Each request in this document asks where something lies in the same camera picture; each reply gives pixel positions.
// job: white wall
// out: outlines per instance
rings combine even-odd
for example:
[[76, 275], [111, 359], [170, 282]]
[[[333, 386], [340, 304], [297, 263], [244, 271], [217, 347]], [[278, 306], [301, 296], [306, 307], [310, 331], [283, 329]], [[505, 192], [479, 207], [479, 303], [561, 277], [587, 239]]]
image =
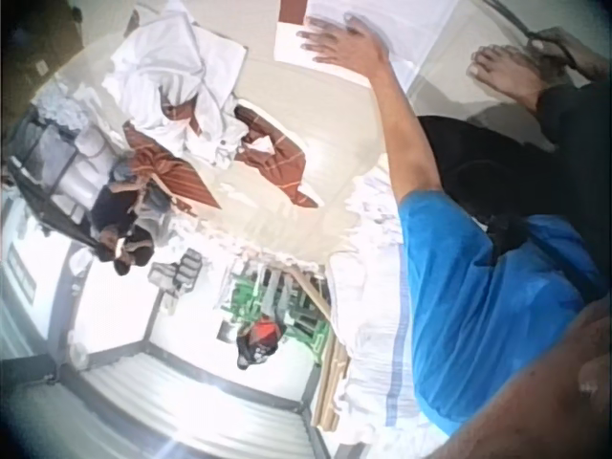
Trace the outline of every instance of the white wall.
[[113, 263], [96, 259], [78, 304], [74, 337], [91, 354], [144, 337], [158, 288], [147, 275], [150, 266], [132, 267], [118, 276]]
[[236, 345], [217, 339], [223, 313], [212, 308], [230, 260], [219, 256], [212, 262], [208, 278], [198, 279], [195, 290], [179, 301], [174, 316], [158, 315], [151, 342], [226, 380], [299, 401], [313, 368], [306, 346], [289, 339], [266, 363], [242, 371], [236, 366]]
[[30, 304], [23, 294], [11, 269], [8, 266], [4, 266], [3, 269], [16, 296], [21, 300], [21, 306], [32, 319], [41, 337], [46, 339], [49, 335], [49, 321], [57, 282], [71, 240], [54, 231], [49, 237], [45, 237], [36, 227], [33, 217], [30, 217], [24, 238], [19, 239], [17, 227], [23, 219], [25, 208], [26, 202], [22, 198], [17, 198], [12, 203], [5, 226], [2, 228], [2, 259], [7, 259], [9, 247], [13, 243], [26, 270], [36, 283], [33, 304]]

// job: paper sheet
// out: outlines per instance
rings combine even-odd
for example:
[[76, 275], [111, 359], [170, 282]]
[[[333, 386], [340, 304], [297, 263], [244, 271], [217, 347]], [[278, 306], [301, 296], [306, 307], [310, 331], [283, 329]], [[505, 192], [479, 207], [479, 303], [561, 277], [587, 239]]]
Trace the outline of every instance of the paper sheet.
[[304, 40], [295, 36], [303, 29], [303, 18], [301, 22], [299, 20], [303, 11], [305, 16], [325, 18], [340, 24], [344, 22], [344, 15], [350, 12], [365, 20], [385, 40], [398, 80], [407, 91], [458, 1], [281, 0], [274, 59], [369, 87], [363, 76], [333, 65], [313, 62], [313, 53], [300, 49]]

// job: blue shirt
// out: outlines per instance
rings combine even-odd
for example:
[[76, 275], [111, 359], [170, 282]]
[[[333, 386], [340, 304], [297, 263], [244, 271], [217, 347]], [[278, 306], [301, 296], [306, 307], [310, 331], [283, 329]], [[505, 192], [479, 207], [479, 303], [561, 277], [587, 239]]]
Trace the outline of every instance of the blue shirt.
[[603, 297], [606, 286], [559, 217], [529, 218], [528, 242], [492, 266], [489, 236], [444, 193], [413, 192], [399, 212], [415, 394], [450, 435], [557, 343], [585, 298]]

